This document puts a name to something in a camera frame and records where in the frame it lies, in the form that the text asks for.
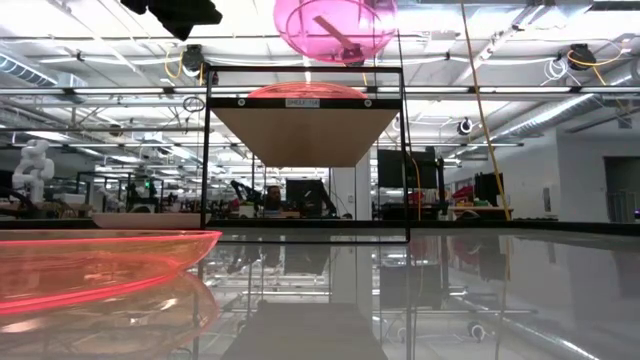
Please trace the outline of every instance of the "white label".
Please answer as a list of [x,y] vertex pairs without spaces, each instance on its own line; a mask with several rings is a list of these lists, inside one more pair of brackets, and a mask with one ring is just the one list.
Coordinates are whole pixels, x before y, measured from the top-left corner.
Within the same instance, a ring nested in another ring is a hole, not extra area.
[[286,107],[319,108],[320,99],[287,99]]

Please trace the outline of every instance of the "black monitor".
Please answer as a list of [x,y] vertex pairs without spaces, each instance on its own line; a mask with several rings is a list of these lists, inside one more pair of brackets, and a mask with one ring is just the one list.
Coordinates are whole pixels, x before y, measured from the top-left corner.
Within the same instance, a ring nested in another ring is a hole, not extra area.
[[287,203],[294,210],[304,209],[306,217],[322,216],[322,180],[287,179]]
[[[436,189],[437,164],[436,154],[431,151],[414,151],[413,160],[418,165],[420,174],[420,188]],[[401,188],[402,185],[402,151],[378,150],[378,186],[383,188]],[[417,188],[416,168],[407,157],[407,187]]]
[[0,187],[13,189],[13,172],[0,170]]

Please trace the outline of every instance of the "ceiling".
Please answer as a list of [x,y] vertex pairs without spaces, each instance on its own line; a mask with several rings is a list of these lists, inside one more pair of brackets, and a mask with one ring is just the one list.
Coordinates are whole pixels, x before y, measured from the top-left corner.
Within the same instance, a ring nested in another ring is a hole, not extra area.
[[[278,36],[273,24],[274,0],[214,2],[224,15],[222,23],[195,27],[189,40],[183,43],[171,37],[150,13],[137,15],[117,0],[3,0],[0,3],[0,54],[19,58],[51,77],[73,74],[80,83],[92,88],[197,86],[197,75],[190,77],[182,71],[179,76],[173,76],[179,72],[179,56],[186,44],[201,44],[206,59],[216,65],[327,65],[305,60]],[[378,54],[375,65],[403,65],[408,87],[473,85],[459,5],[447,1],[399,3],[396,18],[399,36]],[[640,50],[640,40],[636,35],[637,11],[588,11],[591,1],[574,1],[572,5],[562,5],[565,2],[558,1],[559,6],[531,8],[524,3],[517,0],[467,2],[470,45],[476,58],[480,85],[553,87],[590,83],[596,79],[592,71],[550,68],[553,59],[558,54],[566,54],[571,44],[588,44],[598,61],[616,59],[599,67],[606,74],[632,60]],[[527,26],[514,31],[512,24],[521,21],[522,15],[532,14],[531,11],[537,15],[531,15]],[[554,77],[550,70],[561,73],[561,76]],[[312,73],[310,77],[312,81],[352,87],[398,84],[395,77],[382,74]],[[256,88],[276,82],[305,81],[302,73],[220,73],[219,78],[220,87]],[[33,85],[0,73],[0,87]],[[248,91],[236,88],[233,92],[240,95],[217,96],[245,96]],[[456,131],[460,119],[466,117],[476,124],[480,120],[473,96],[427,95],[411,95],[406,104],[414,142],[466,143],[482,133],[476,127],[469,138],[459,136]],[[202,157],[204,138],[203,132],[198,130],[204,126],[204,113],[185,112],[182,101],[186,96],[84,95],[77,103],[53,96],[4,96],[0,98],[5,110],[0,117],[0,125],[42,129],[96,128],[118,124],[156,128],[155,131],[144,131],[146,140],[158,137],[165,143],[194,143],[198,146],[185,146],[173,151],[174,159],[169,161],[171,154],[159,154],[157,149],[136,146],[144,138],[144,132],[135,135],[125,132],[119,137],[90,131],[68,133],[64,138],[50,134],[39,136],[48,136],[52,142],[128,143],[130,146],[125,148],[84,148],[81,153],[96,164],[113,165],[102,167],[107,171],[122,166],[130,168],[146,161],[157,166],[158,176],[183,183],[180,175],[186,179],[196,179],[198,175],[195,167]],[[486,96],[482,107],[489,129],[497,129],[548,100],[548,97],[535,93]],[[19,110],[15,110],[16,105],[20,106]],[[40,118],[25,115],[28,110]],[[212,127],[211,142],[219,146],[211,149],[210,161],[216,165],[214,168],[223,169],[215,174],[213,185],[223,188],[226,178],[238,173],[250,174],[251,153],[222,122],[213,119]],[[23,133],[16,140],[9,136],[10,133],[2,135],[6,135],[0,137],[3,143],[26,142],[24,140],[33,137]],[[380,141],[395,142],[398,137],[398,125],[392,121],[381,134]],[[505,141],[525,141],[526,144],[526,139]],[[231,149],[232,143],[239,144],[240,151]],[[451,148],[438,150],[444,155],[452,151]],[[149,156],[151,161],[141,160],[143,155]],[[163,167],[174,170],[172,173],[175,174],[178,165],[193,168],[178,169],[180,175],[159,173]],[[327,173],[326,169],[275,170],[267,176],[273,182],[291,176],[324,177]]]

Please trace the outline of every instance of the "yellow cable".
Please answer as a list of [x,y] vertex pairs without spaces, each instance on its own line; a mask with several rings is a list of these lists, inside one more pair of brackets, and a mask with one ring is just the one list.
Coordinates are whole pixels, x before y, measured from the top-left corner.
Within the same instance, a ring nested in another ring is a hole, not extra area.
[[[504,208],[504,215],[507,221],[511,221],[511,213],[509,212],[509,207],[507,206],[507,198],[504,195],[504,188],[502,187],[502,181],[500,180],[500,170],[498,169],[498,162],[496,161],[496,156],[493,149],[493,144],[491,144],[491,137],[489,136],[489,128],[484,119],[484,113],[482,111],[482,101],[480,99],[480,87],[478,86],[478,74],[476,73],[476,67],[473,63],[473,51],[471,50],[471,40],[469,38],[469,27],[467,25],[467,15],[464,8],[464,0],[460,0],[460,8],[462,10],[462,21],[464,23],[464,33],[467,39],[467,51],[469,53],[469,65],[471,65],[471,73],[473,74],[473,86],[476,91],[476,100],[478,101],[478,110],[480,112],[480,121],[482,122],[482,130],[484,132],[484,137],[487,142],[487,147],[489,148],[489,154],[491,155],[491,162],[493,164],[493,172],[496,176],[496,183],[498,185],[498,191],[500,192],[500,200],[502,202],[502,207]],[[507,307],[507,284],[509,283],[509,279],[511,278],[511,238],[507,238],[506,246],[505,246],[505,269],[504,269],[504,286],[502,287],[502,301],[500,306],[500,320],[498,325],[498,336],[496,339],[496,348],[494,353],[494,359],[500,359],[500,342],[502,339],[502,331],[503,331],[503,323],[504,323],[504,311]]]
[[182,55],[184,54],[184,50],[180,52],[180,63],[178,64],[178,74],[174,75],[169,71],[169,52],[167,51],[167,56],[164,58],[164,71],[170,78],[177,79],[182,75]]
[[[603,86],[607,86],[607,82],[604,81],[604,78],[602,77],[602,75],[600,74],[600,71],[598,71],[598,67],[594,66],[593,68],[593,72],[596,73],[596,76],[598,77],[598,79],[600,80],[600,82],[602,83]],[[624,111],[627,113],[627,115],[629,115],[629,112],[627,110],[625,110],[624,105],[622,105],[622,103],[620,102],[620,100],[618,100],[617,98],[615,99],[616,103],[618,103],[618,107],[620,108],[620,110]]]
[[493,172],[496,176],[496,183],[498,185],[498,191],[500,192],[500,199],[502,207],[504,208],[504,216],[507,221],[511,221],[511,213],[507,205],[507,197],[504,195],[504,188],[502,187],[502,181],[500,180],[500,169],[498,169],[498,162],[496,161],[496,155],[494,153],[494,147],[491,143],[491,137],[489,136],[489,127],[484,118],[484,112],[482,111],[482,100],[480,99],[480,86],[478,85],[478,74],[476,73],[476,67],[473,63],[473,51],[471,50],[471,41],[469,40],[469,28],[467,27],[467,16],[464,9],[464,0],[460,0],[460,7],[462,8],[462,20],[464,22],[464,31],[467,37],[467,50],[469,52],[469,64],[471,65],[471,74],[473,75],[473,86],[476,92],[476,100],[478,102],[478,111],[480,113],[480,121],[482,122],[482,130],[484,137],[487,141],[487,147],[489,148],[489,154],[491,155],[491,162],[493,163]]
[[602,65],[610,64],[610,63],[612,63],[612,62],[614,62],[614,61],[616,61],[616,60],[620,59],[620,57],[622,56],[622,50],[620,50],[620,53],[618,53],[618,56],[614,57],[613,59],[609,59],[609,60],[603,61],[603,62],[601,62],[601,63],[587,63],[587,62],[582,62],[582,61],[579,61],[579,60],[576,60],[576,59],[572,58],[572,57],[571,57],[571,54],[573,54],[573,50],[571,50],[571,51],[569,51],[569,52],[567,53],[567,59],[569,59],[569,60],[573,61],[573,62],[574,62],[574,63],[576,63],[576,64],[580,64],[580,65],[582,65],[582,66],[602,66]]
[[200,86],[202,86],[202,79],[204,78],[204,63],[200,64]]

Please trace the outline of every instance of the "ceiling light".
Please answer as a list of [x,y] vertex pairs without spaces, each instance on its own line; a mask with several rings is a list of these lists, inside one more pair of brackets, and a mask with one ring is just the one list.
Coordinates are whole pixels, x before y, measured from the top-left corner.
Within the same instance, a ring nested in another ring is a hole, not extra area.
[[99,152],[93,151],[91,149],[79,148],[78,150],[82,151],[85,154],[89,154],[89,155],[93,155],[93,156],[102,156],[102,154],[100,154]]
[[637,93],[640,92],[640,87],[637,86],[594,86],[583,87],[580,92],[584,93]]
[[549,87],[481,87],[481,93],[563,93],[571,91],[570,86],[549,86]]
[[36,136],[39,138],[51,140],[51,141],[69,141],[70,138],[66,135],[62,135],[60,133],[54,133],[51,131],[27,131],[27,134],[31,136]]
[[70,147],[96,148],[96,147],[118,147],[118,144],[69,144]]
[[173,170],[173,169],[160,170],[160,172],[163,173],[163,174],[167,174],[167,175],[180,175],[180,171]]
[[122,162],[128,162],[128,163],[138,163],[138,162],[142,162],[141,159],[138,159],[137,157],[133,157],[133,156],[110,156],[112,159],[114,160],[118,160],[118,161],[122,161]]
[[[379,92],[399,92],[400,89],[396,86],[381,86],[378,88]],[[417,86],[417,87],[405,87],[407,93],[463,93],[469,92],[468,87],[462,86]]]
[[162,88],[77,88],[76,94],[111,95],[111,94],[162,94]]
[[[216,94],[233,94],[233,93],[250,93],[260,89],[259,86],[216,86],[211,88],[212,93]],[[207,88],[201,87],[178,87],[173,89],[176,94],[205,94]]]
[[171,79],[168,79],[168,78],[162,78],[162,79],[160,79],[160,81],[162,81],[164,83],[167,83],[167,84],[169,84],[171,86],[174,86],[174,87],[176,86],[176,83],[174,83],[173,81],[171,81]]
[[62,89],[0,89],[0,95],[64,95]]

